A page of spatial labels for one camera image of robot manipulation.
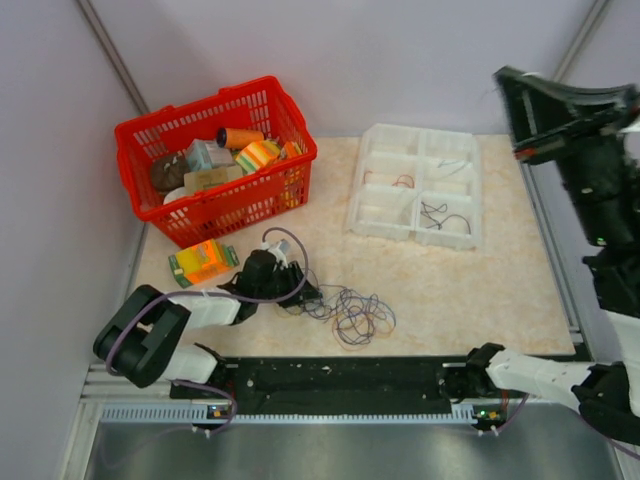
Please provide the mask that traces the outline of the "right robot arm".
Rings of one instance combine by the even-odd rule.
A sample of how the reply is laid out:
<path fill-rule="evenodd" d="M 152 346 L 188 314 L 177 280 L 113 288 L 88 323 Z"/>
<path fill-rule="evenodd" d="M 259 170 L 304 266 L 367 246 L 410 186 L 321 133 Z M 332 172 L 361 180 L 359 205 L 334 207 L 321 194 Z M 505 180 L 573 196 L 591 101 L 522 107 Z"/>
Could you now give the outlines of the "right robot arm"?
<path fill-rule="evenodd" d="M 504 66 L 493 79 L 508 117 L 515 158 L 554 162 L 587 242 L 599 307 L 619 340 L 621 359 L 564 363 L 486 343 L 466 359 L 476 394 L 515 390 L 561 404 L 601 435 L 639 443 L 639 167 L 624 137 L 639 119 L 633 84 L 565 85 Z"/>

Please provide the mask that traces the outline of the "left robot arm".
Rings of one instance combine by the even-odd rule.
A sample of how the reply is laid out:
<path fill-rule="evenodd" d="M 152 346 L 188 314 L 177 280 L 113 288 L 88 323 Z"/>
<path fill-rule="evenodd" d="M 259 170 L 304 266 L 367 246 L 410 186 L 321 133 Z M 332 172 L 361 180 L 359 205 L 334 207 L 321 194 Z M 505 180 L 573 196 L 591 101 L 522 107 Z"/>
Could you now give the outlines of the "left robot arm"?
<path fill-rule="evenodd" d="M 183 334 L 240 325 L 262 304 L 287 308 L 317 297 L 308 274 L 306 263 L 271 247 L 253 251 L 240 272 L 213 290 L 163 293 L 142 285 L 102 328 L 93 353 L 109 374 L 138 388 L 163 379 L 216 396 L 226 387 L 224 361 L 204 345 L 181 345 Z"/>

